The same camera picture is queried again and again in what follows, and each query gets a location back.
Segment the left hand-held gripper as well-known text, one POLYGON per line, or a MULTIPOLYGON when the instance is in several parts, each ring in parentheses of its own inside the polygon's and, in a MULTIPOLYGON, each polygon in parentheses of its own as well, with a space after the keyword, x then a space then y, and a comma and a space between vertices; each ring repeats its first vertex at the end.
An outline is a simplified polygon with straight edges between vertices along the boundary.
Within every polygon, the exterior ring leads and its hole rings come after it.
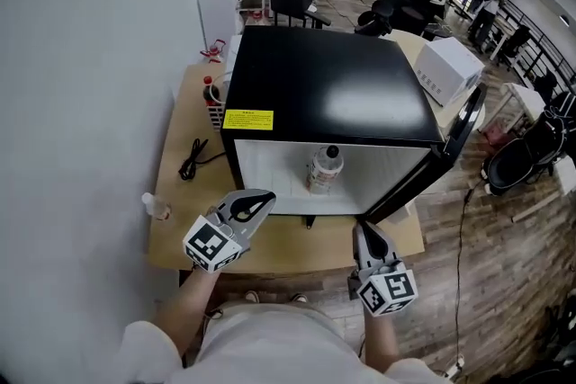
POLYGON ((223 269, 249 249, 257 225, 275 202, 276 195, 268 190, 230 192, 193 223, 183 239, 184 253, 208 273, 223 269))

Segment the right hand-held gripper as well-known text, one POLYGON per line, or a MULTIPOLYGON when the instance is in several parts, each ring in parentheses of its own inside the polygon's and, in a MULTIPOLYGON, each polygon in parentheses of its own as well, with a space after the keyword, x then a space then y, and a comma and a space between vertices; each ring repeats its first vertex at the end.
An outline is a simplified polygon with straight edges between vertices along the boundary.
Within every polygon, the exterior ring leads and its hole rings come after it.
POLYGON ((376 269, 373 259, 396 259, 394 242, 373 223, 358 220, 353 229, 357 269, 347 280, 350 299, 359 299, 372 317, 400 312, 419 297, 414 274, 402 260, 376 269))

